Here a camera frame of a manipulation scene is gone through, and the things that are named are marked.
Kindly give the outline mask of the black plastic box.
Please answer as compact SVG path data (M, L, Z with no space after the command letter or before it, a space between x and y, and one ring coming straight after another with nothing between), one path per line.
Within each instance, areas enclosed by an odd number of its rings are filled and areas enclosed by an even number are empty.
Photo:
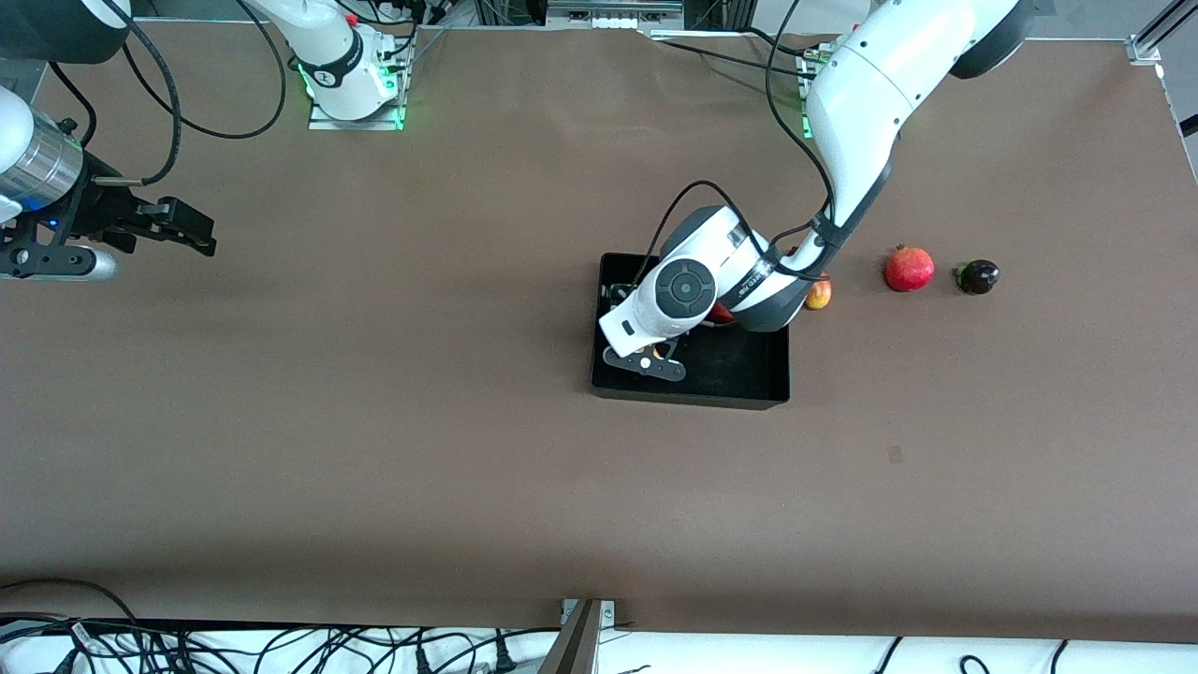
M647 378L603 362L609 346L593 338L591 390L599 397L710 408L769 409L791 400L789 333L754 333L738 324L700 324L678 338L673 356L686 368L680 381Z

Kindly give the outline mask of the white power strip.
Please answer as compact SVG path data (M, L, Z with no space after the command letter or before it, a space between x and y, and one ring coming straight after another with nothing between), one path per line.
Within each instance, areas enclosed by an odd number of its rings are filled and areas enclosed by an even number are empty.
M552 29L684 30L683 0L545 0L544 25Z

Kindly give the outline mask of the red yellow mango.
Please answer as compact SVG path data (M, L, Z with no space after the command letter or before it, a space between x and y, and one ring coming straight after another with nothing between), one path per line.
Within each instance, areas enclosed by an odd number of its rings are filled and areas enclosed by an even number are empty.
M807 289L804 300L804 310L816 311L825 308L833 299L833 283L827 277L827 265L830 265L836 249L825 245L821 249L819 256L813 259L813 263L801 269L804 277L813 277L813 283Z

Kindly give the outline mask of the red pomegranate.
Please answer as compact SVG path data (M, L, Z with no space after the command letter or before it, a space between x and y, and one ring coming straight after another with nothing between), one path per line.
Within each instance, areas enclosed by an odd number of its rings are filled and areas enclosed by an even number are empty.
M913 293L928 285L934 278L934 259L924 248L898 245L883 268L883 278L896 293Z

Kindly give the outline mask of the dark purple mangosteen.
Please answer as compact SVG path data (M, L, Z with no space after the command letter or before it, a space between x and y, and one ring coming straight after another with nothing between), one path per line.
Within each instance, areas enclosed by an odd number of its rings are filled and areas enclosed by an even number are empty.
M975 259L952 269L954 281L964 295L987 295L1002 277L1000 266L988 259Z

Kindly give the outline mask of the silver mounting bracket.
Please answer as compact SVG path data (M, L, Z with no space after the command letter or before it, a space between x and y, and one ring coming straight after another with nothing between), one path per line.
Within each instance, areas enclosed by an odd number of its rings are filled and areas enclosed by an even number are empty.
M571 614L577 607L581 606L582 600L568 599L561 605L559 613L559 625L565 626L569 623ZM603 611L603 618L600 618L600 630L613 630L616 627L616 603L612 600L599 600L598 606Z

